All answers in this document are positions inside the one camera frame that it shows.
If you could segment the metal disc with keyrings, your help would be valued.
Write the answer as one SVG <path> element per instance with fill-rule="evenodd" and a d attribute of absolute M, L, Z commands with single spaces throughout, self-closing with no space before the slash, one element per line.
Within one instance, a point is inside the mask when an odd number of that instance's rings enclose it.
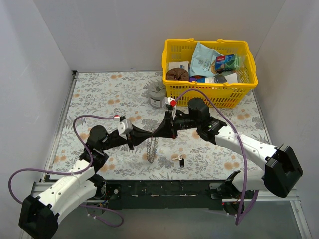
<path fill-rule="evenodd" d="M 157 148 L 158 148 L 158 138 L 152 137 L 147 141 L 147 161 L 149 163 L 153 163 L 156 155 L 157 155 Z"/>

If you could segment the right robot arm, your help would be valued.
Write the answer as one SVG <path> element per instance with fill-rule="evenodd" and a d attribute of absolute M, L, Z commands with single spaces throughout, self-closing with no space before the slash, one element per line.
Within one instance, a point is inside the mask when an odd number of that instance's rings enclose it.
<path fill-rule="evenodd" d="M 173 98 L 166 97 L 163 103 L 167 111 L 154 137 L 175 139 L 179 130 L 194 128 L 204 141 L 246 156 L 259 167 L 252 173 L 235 171 L 217 187 L 217 194 L 237 198 L 244 190 L 268 190 L 285 198 L 301 178 L 303 171 L 290 146 L 276 147 L 235 133 L 231 126 L 210 115 L 201 98 L 188 102 L 186 114 L 176 108 Z"/>

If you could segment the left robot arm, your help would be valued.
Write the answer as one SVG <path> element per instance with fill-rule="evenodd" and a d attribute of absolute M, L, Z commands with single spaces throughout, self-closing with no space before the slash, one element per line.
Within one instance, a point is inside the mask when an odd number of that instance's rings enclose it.
<path fill-rule="evenodd" d="M 152 133 L 119 123 L 118 129 L 108 133 L 101 126 L 90 130 L 86 149 L 69 170 L 48 189 L 22 203 L 18 225 L 35 239 L 53 237 L 62 220 L 84 201 L 101 199 L 106 193 L 106 181 L 97 172 L 108 160 L 107 149 L 127 144 L 130 149 L 152 137 Z"/>

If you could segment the yellow plastic basket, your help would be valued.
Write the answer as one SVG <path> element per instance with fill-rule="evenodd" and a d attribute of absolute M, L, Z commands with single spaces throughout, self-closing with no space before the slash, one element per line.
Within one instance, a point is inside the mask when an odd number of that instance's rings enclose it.
<path fill-rule="evenodd" d="M 256 64 L 242 40 L 168 39 L 162 53 L 168 97 L 186 106 L 203 91 L 220 108 L 233 108 L 258 85 Z"/>

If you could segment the grey paper-wrapped roll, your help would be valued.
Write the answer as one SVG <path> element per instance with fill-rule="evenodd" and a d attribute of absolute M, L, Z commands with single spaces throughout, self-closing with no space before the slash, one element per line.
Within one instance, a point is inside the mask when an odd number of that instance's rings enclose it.
<path fill-rule="evenodd" d="M 156 109 L 162 108 L 162 101 L 166 97 L 166 87 L 163 82 L 153 82 L 148 86 L 148 103 Z"/>

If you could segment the white blue bottle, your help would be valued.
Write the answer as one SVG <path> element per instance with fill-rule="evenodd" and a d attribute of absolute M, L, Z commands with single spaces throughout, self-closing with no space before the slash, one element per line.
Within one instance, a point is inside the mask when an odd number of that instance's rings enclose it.
<path fill-rule="evenodd" d="M 189 78 L 190 82 L 198 83 L 238 83 L 237 73 L 232 72 L 223 72 L 221 74 L 216 74 L 213 77 L 204 77 L 204 76 L 192 76 Z"/>

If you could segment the brown round scrunchie item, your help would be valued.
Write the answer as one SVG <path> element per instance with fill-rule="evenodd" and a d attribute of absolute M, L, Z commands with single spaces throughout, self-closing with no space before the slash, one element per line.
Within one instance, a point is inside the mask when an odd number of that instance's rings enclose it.
<path fill-rule="evenodd" d="M 173 68 L 166 73 L 169 81 L 189 81 L 189 73 L 182 68 Z"/>

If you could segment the light blue chips bag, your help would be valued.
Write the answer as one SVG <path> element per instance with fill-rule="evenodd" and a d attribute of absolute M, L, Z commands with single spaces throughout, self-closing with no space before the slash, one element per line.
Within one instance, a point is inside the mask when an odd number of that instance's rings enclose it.
<path fill-rule="evenodd" d="M 197 43 L 192 55 L 189 68 L 189 75 L 213 77 L 217 74 L 215 70 L 215 58 L 222 54 L 218 51 L 208 48 L 200 42 Z"/>

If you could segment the white small box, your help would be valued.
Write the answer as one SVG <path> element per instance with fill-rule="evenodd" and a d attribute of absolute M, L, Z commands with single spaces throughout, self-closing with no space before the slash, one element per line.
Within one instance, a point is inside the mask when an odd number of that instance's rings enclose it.
<path fill-rule="evenodd" d="M 175 69 L 175 68 L 181 68 L 189 71 L 189 62 L 188 61 L 178 61 L 178 62 L 169 62 L 168 63 L 168 69 Z"/>

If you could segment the green sponge pack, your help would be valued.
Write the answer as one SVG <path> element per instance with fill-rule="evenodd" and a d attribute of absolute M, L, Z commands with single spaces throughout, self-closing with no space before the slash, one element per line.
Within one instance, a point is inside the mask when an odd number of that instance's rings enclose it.
<path fill-rule="evenodd" d="M 243 65 L 242 57 L 238 54 L 221 55 L 215 58 L 217 72 L 237 70 Z"/>

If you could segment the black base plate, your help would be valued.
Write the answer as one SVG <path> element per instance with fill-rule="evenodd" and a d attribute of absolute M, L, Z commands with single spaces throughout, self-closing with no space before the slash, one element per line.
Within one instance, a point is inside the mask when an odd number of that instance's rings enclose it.
<path fill-rule="evenodd" d="M 112 210 L 223 210 L 223 200 L 239 202 L 230 180 L 108 180 L 102 203 Z"/>

